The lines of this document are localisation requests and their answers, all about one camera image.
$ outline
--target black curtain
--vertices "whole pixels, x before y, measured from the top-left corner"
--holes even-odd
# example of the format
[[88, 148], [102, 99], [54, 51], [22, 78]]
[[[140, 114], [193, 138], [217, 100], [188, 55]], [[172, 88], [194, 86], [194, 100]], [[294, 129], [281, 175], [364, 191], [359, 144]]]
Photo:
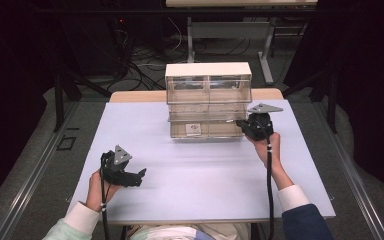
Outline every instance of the black curtain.
[[354, 159], [384, 182], [384, 1], [321, 0], [318, 8], [353, 14], [310, 22], [285, 84], [293, 87], [326, 66], [338, 70], [338, 104], [350, 117]]
[[0, 186], [35, 130], [53, 86], [24, 6], [0, 1]]

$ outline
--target gray triangular marker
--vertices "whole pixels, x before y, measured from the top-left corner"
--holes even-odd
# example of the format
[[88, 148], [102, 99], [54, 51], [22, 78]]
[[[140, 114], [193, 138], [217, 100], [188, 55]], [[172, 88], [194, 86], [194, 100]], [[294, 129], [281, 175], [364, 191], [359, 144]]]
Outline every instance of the gray triangular marker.
[[281, 112], [281, 111], [283, 111], [283, 108], [278, 108], [278, 107], [274, 107], [274, 106], [270, 106], [262, 103], [248, 109], [248, 112], [252, 112], [252, 113], [269, 113], [269, 112]]

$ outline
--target white table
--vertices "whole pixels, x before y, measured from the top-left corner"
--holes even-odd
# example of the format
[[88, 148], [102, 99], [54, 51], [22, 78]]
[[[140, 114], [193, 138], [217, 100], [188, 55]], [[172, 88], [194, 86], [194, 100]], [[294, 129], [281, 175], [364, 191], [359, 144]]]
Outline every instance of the white table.
[[[282, 162], [323, 217], [333, 217], [326, 190], [286, 100], [255, 100], [281, 107], [271, 113], [282, 135]], [[259, 222], [269, 218], [266, 170], [246, 139], [177, 143], [170, 138], [165, 102], [107, 103], [69, 210], [87, 196], [102, 153], [119, 144], [133, 159], [126, 171], [147, 168], [140, 187], [117, 192], [108, 205], [116, 224]], [[281, 217], [276, 194], [275, 217]]]

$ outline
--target clear plastic box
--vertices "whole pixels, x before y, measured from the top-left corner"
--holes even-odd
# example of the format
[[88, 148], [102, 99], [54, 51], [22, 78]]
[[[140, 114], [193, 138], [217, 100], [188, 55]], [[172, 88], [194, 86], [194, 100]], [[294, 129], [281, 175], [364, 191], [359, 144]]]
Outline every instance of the clear plastic box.
[[175, 139], [239, 138], [251, 98], [248, 63], [168, 64], [167, 104]]

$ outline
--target white cuff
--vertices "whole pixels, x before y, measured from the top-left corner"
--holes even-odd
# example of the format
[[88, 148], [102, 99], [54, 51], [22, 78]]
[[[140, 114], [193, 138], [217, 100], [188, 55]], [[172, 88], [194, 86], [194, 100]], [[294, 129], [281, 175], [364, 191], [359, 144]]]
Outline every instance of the white cuff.
[[77, 202], [63, 220], [70, 227], [87, 235], [92, 235], [92, 232], [96, 227], [96, 223], [99, 220], [99, 215], [100, 213], [93, 211], [80, 202]]
[[298, 185], [292, 185], [280, 190], [277, 193], [279, 197], [280, 205], [282, 206], [282, 212], [291, 210], [293, 208], [310, 204], [304, 191]]

